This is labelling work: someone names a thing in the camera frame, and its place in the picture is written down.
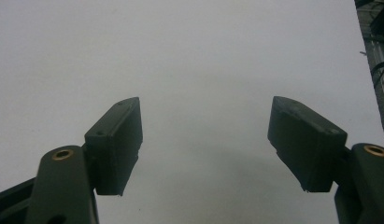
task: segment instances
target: white surface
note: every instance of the white surface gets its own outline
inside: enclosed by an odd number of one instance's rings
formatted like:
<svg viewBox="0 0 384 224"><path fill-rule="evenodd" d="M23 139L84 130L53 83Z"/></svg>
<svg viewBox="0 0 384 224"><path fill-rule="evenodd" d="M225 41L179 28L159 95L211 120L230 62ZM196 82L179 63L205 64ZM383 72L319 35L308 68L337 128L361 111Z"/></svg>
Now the white surface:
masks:
<svg viewBox="0 0 384 224"><path fill-rule="evenodd" d="M336 223L266 139L272 97L384 146L352 0L0 1L0 191L139 96L144 143L101 223Z"/></svg>

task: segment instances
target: table surface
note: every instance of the table surface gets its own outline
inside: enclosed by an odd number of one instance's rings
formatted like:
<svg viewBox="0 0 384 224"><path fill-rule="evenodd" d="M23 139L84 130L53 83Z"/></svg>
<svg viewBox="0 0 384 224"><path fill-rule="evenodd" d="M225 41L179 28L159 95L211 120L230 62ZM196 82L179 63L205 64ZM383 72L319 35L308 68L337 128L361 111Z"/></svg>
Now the table surface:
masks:
<svg viewBox="0 0 384 224"><path fill-rule="evenodd" d="M353 1L0 1L0 191L139 96L144 143L101 223L336 223L266 138L272 98L384 146Z"/></svg>

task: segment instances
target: white table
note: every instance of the white table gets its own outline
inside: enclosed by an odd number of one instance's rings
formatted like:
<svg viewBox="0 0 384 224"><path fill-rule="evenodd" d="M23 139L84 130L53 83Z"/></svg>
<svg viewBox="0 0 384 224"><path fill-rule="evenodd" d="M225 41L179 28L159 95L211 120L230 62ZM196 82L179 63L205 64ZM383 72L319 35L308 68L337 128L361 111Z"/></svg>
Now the white table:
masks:
<svg viewBox="0 0 384 224"><path fill-rule="evenodd" d="M0 191L139 96L144 143L101 223L336 223L266 138L272 98L384 146L353 1L0 1Z"/></svg>

